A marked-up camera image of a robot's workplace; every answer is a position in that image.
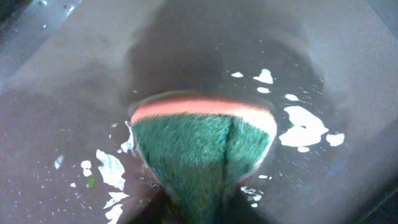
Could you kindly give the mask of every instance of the green scrubbing pad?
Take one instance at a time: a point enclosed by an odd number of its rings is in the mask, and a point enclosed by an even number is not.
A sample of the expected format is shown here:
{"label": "green scrubbing pad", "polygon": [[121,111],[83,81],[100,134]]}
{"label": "green scrubbing pad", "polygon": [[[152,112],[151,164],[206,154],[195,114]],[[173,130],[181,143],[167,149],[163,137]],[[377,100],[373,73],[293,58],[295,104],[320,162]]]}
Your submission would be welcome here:
{"label": "green scrubbing pad", "polygon": [[213,223],[234,185],[261,162],[269,133],[238,116],[173,114],[136,121],[143,159],[182,210],[184,223]]}

